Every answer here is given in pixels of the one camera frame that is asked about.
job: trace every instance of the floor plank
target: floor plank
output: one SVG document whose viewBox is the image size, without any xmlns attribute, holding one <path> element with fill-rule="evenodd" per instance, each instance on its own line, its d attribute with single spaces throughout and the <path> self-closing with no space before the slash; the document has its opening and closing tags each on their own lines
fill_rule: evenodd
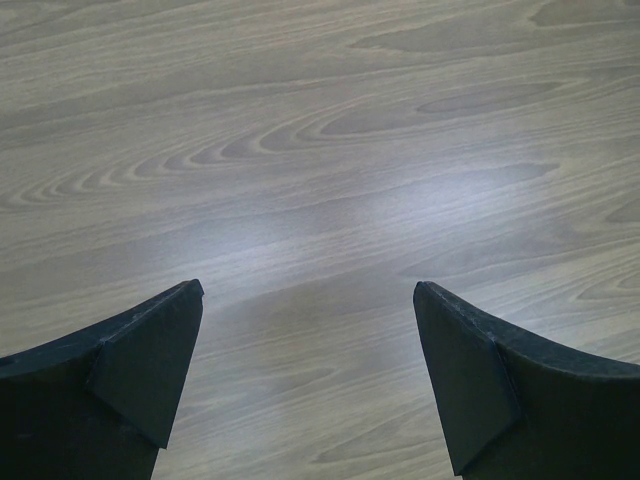
<svg viewBox="0 0 640 480">
<path fill-rule="evenodd" d="M 451 479 L 435 280 L 640 363 L 637 0 L 0 2 L 0 352 L 200 278 L 154 479 Z"/>
</svg>

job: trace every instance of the wood grain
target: wood grain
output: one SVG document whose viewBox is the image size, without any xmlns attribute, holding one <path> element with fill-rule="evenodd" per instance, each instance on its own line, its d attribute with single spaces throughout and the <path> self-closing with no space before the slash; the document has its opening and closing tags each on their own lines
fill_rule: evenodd
<svg viewBox="0 0 640 480">
<path fill-rule="evenodd" d="M 435 280 L 640 363 L 637 0 L 0 1 L 0 352 L 185 278 L 163 479 L 451 479 Z"/>
</svg>

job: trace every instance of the wooden floor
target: wooden floor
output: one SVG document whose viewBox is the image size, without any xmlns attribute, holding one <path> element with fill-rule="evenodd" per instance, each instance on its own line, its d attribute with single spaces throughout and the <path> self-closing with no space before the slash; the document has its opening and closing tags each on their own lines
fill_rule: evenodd
<svg viewBox="0 0 640 480">
<path fill-rule="evenodd" d="M 638 0 L 1 0 L 0 353 L 183 279 L 154 480 L 453 478 L 435 280 L 640 363 Z"/>
</svg>

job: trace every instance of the laminate floor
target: laminate floor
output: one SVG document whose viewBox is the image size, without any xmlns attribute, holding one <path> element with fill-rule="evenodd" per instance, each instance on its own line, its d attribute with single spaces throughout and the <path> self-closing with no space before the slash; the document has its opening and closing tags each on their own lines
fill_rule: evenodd
<svg viewBox="0 0 640 480">
<path fill-rule="evenodd" d="M 452 477 L 435 280 L 640 363 L 638 0 L 0 0 L 0 352 L 188 278 L 155 480 Z"/>
</svg>

